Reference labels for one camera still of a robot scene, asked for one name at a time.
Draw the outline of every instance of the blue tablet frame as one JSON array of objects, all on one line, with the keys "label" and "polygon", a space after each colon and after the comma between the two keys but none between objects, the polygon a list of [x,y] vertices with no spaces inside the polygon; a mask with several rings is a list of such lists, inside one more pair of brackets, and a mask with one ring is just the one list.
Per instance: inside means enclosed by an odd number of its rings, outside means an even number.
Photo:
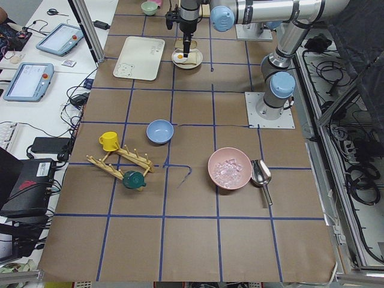
[{"label": "blue tablet frame", "polygon": [[[54,35],[61,27],[67,26],[74,29],[77,29],[76,33],[74,34],[76,36],[76,39],[69,38],[66,43],[60,48],[60,50],[53,50],[50,48],[46,48],[42,46],[52,35]],[[42,39],[39,43],[36,44],[36,48],[45,51],[51,54],[55,54],[58,56],[63,56],[67,54],[74,46],[78,44],[78,42],[84,37],[83,32],[79,27],[72,26],[69,24],[61,23],[59,24],[54,30],[52,30],[44,39]]]},{"label": "blue tablet frame", "polygon": [[[44,72],[41,74],[41,77],[39,79],[39,84],[31,97],[12,97],[10,94],[17,83],[17,80],[19,79],[21,72],[23,71],[24,67],[26,65],[42,65],[45,66]],[[18,69],[16,70],[15,75],[13,76],[13,79],[11,83],[9,84],[5,94],[4,94],[4,100],[7,101],[22,101],[22,102],[37,102],[39,101],[44,94],[47,91],[47,88],[50,84],[50,81],[52,79],[52,76],[54,74],[54,67],[51,63],[29,63],[29,62],[23,62],[20,63]]]}]

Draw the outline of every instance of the keyboard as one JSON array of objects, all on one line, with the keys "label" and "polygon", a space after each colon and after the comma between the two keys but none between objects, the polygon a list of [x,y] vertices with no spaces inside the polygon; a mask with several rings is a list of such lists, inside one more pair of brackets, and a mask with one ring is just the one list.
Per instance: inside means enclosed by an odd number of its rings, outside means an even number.
[{"label": "keyboard", "polygon": [[10,152],[16,135],[19,131],[20,124],[15,122],[7,122],[0,124],[0,147]]}]

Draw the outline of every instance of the white cutting board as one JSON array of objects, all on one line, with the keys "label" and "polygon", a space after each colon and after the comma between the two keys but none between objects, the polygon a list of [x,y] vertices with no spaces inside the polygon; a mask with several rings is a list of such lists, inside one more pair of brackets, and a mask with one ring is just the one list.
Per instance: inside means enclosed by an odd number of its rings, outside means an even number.
[{"label": "white cutting board", "polygon": [[118,78],[155,80],[164,45],[163,39],[129,36],[125,40],[113,75]]}]

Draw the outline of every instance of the pink bowl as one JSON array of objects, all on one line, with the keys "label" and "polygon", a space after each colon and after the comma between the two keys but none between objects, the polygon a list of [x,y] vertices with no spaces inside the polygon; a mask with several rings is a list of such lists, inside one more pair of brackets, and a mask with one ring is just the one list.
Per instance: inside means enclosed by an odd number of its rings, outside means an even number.
[{"label": "pink bowl", "polygon": [[[241,171],[239,171],[240,178],[229,187],[225,187],[223,183],[219,183],[219,180],[215,179],[214,174],[217,170],[216,165],[218,163],[223,164],[227,160],[235,159],[236,165],[241,166]],[[208,160],[208,173],[212,179],[212,181],[219,186],[220,188],[227,190],[234,190],[243,187],[245,184],[249,182],[252,175],[252,164],[250,159],[239,149],[225,147],[219,150],[216,150]]]}]

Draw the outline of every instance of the blue bowl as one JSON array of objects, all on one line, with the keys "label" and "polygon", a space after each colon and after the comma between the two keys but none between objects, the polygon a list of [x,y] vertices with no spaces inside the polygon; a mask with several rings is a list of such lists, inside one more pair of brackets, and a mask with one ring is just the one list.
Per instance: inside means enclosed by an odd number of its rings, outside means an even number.
[{"label": "blue bowl", "polygon": [[173,136],[173,126],[166,120],[155,120],[146,128],[146,135],[156,144],[167,143]]}]

